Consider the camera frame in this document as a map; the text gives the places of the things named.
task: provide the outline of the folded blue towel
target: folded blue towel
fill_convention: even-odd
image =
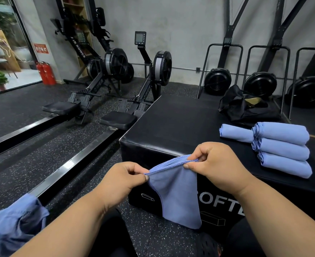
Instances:
[[[240,128],[233,125],[222,124],[219,129],[220,137],[234,139],[239,142],[252,143],[254,140],[254,133],[252,130]]]
[[[189,155],[174,158],[150,170],[149,185],[160,196],[162,216],[191,229],[201,227],[197,174],[185,169]]]
[[[293,160],[305,161],[309,158],[309,149],[305,145],[296,145],[267,138],[256,138],[252,146],[254,151],[264,151]]]
[[[302,178],[309,178],[312,175],[312,168],[307,161],[292,160],[263,151],[258,153],[258,158],[263,167],[273,168]]]
[[[302,125],[259,122],[253,127],[253,132],[257,138],[280,140],[297,145],[305,145],[309,140],[309,133]]]
[[[48,215],[48,210],[30,194],[0,210],[0,256],[12,255],[38,234],[45,227]]]

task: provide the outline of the glass door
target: glass door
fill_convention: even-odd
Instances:
[[[0,0],[0,92],[41,81],[13,0]]]

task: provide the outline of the hand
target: hand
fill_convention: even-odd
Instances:
[[[108,211],[109,208],[121,203],[134,187],[148,181],[149,177],[144,173],[149,173],[149,170],[137,163],[117,163],[109,169],[93,193],[97,194]]]
[[[197,146],[184,165],[207,177],[217,188],[232,195],[241,193],[255,177],[243,166],[232,149],[223,143],[205,142]]]

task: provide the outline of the rubber gym floor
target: rubber gym floor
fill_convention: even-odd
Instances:
[[[123,94],[134,96],[143,81],[134,78],[130,84],[123,85]],[[48,113],[41,110],[43,105],[64,101],[71,91],[78,89],[80,87],[38,83],[0,94],[0,137],[46,117]],[[162,95],[195,97],[197,90],[195,85],[170,82],[162,87]],[[103,88],[101,92],[105,94],[107,90]],[[204,94],[201,99],[214,98]],[[85,126],[76,125],[73,121],[62,123],[0,155],[0,209],[30,191],[102,134],[107,127],[99,124],[100,118],[117,110],[118,105],[114,97],[95,97],[91,105],[95,112],[91,123]],[[315,122],[307,121],[308,117],[313,117],[313,111],[295,109],[292,123],[306,123],[310,132],[315,132]],[[315,138],[310,139],[308,147],[315,158]],[[115,141],[49,203],[47,208],[51,214],[48,221],[51,222],[95,188],[117,162],[121,162],[121,153],[119,143]],[[131,207],[127,200],[119,209],[138,256],[196,255],[197,234],[192,230]]]

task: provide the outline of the red fire extinguisher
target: red fire extinguisher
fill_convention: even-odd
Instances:
[[[42,78],[42,82],[45,84],[45,85],[49,85],[48,83],[48,78],[46,76],[46,73],[44,72],[44,69],[43,69],[43,64],[40,63],[40,62],[36,62],[36,68],[37,70],[39,71],[40,73],[40,76]]]
[[[46,76],[48,78],[48,84],[49,85],[55,85],[57,81],[55,80],[54,73],[50,65],[43,61],[43,70],[46,73]]]

